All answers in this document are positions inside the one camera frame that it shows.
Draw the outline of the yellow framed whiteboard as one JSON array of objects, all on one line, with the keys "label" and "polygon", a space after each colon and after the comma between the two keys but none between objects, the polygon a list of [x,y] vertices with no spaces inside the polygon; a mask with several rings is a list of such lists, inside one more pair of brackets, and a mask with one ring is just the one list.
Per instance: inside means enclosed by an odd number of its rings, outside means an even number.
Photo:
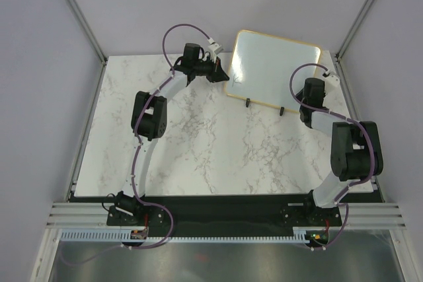
[{"label": "yellow framed whiteboard", "polygon": [[[297,113],[299,104],[291,93],[299,93],[307,78],[313,77],[323,51],[314,44],[279,36],[241,30],[238,32],[228,67],[226,95],[286,112]],[[292,73],[299,66],[310,66]]]}]

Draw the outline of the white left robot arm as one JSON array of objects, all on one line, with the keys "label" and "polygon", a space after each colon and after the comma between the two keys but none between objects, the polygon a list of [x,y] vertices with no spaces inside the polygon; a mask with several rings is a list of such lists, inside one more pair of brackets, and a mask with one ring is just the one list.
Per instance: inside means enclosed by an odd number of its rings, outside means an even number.
[{"label": "white left robot arm", "polygon": [[134,158],[122,190],[108,209],[108,226],[141,226],[146,221],[146,207],[151,204],[140,200],[145,195],[153,151],[167,128],[168,102],[197,77],[205,77],[210,83],[229,80],[218,57],[221,45],[213,40],[209,43],[208,51],[198,44],[185,44],[183,54],[171,64],[169,76],[151,92],[136,94],[131,120]]}]

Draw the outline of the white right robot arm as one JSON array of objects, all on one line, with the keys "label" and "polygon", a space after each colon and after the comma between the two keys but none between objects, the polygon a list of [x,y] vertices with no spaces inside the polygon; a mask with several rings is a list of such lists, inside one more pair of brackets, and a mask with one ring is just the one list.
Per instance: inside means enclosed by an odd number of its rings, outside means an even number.
[{"label": "white right robot arm", "polygon": [[309,225],[324,225],[326,219],[340,224],[336,219],[340,200],[352,186],[367,182],[383,170],[377,124],[334,115],[323,106],[324,99],[325,82],[314,77],[306,79],[300,99],[300,120],[331,138],[331,171],[320,186],[307,194],[301,208],[303,220]]}]

